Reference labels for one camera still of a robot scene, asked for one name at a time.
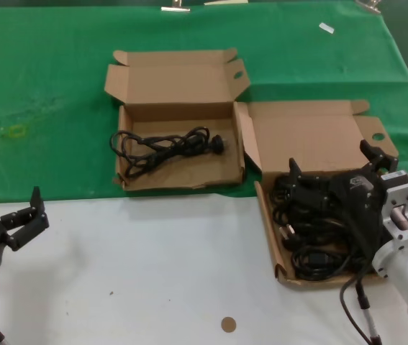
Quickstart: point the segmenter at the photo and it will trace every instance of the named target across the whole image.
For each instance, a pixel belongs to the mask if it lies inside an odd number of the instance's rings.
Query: metal bracket
[[[355,2],[371,13],[381,14],[380,10],[377,7],[381,0],[369,0],[368,3],[359,0],[355,0]]]
[[[181,6],[181,0],[172,0],[172,7],[162,6],[161,11],[172,11],[172,12],[189,12],[191,9],[187,9]]]

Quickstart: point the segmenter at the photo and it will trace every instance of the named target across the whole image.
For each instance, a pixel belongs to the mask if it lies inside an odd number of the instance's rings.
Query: cardboard box
[[[109,65],[105,91],[124,105],[119,129],[141,137],[185,135],[205,126],[225,141],[222,155],[177,157],[129,180],[127,161],[117,158],[124,190],[203,188],[241,183],[245,169],[241,128],[234,100],[250,85],[237,50],[191,52],[114,52],[120,65]],[[150,149],[129,141],[133,155]]]
[[[368,160],[359,149],[362,139],[398,156],[396,147],[376,117],[364,116],[367,101],[287,101],[238,103],[245,152],[262,172],[255,183],[268,239],[274,274],[279,282],[295,285],[343,284],[350,275],[322,282],[295,277],[291,252],[286,250],[272,220],[268,193],[274,180],[289,172],[293,157],[304,174],[331,175],[363,167]],[[384,138],[377,141],[374,134]]]

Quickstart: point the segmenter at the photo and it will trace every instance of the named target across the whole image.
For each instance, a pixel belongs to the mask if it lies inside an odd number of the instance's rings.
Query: box flap
[[[286,101],[249,103],[255,141],[250,138],[250,120],[245,119],[245,149],[265,174],[289,171],[294,157],[304,172],[332,172],[365,165],[359,150],[363,136],[356,124],[355,111],[365,104],[350,101]]]
[[[222,103],[249,85],[237,50],[114,52],[105,91],[125,104]]]
[[[124,66],[167,66],[224,64],[237,57],[237,49],[192,50],[188,52],[124,52],[114,51],[114,59]]]

